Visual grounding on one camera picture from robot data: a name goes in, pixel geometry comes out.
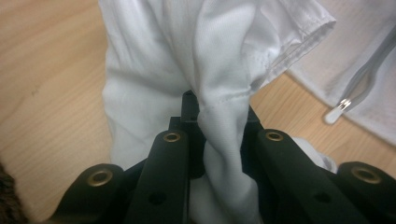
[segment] white fabric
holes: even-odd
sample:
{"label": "white fabric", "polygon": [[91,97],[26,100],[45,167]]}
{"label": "white fabric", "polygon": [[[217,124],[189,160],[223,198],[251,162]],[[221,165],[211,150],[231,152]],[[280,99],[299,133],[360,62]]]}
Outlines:
{"label": "white fabric", "polygon": [[157,133],[197,95],[206,174],[191,181],[197,223],[259,223],[256,183],[239,148],[249,97],[311,50],[334,25],[314,0],[100,1],[107,30],[105,110],[111,159],[145,159]]}
{"label": "white fabric", "polygon": [[[337,19],[334,31],[290,73],[326,104],[336,106],[348,82],[396,25],[394,0],[320,0]],[[378,70],[363,102],[346,112],[396,146],[396,50]]]}

